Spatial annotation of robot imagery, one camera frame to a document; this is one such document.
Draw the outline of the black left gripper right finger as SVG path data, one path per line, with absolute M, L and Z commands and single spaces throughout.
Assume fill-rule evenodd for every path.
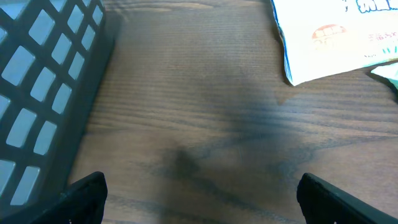
M 307 224 L 397 224 L 396 218 L 311 173 L 302 176 L 297 201 Z

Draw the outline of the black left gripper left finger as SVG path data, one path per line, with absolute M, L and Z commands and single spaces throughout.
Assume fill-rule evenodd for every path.
M 100 224 L 108 195 L 105 176 L 94 172 L 50 200 L 34 206 L 33 224 Z

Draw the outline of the small teal wipes pack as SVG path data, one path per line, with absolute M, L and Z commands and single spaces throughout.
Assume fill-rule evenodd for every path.
M 398 89 L 398 63 L 392 63 L 390 65 L 381 65 L 373 70 L 371 73 L 378 75 L 380 77 L 388 79 L 394 86 Z

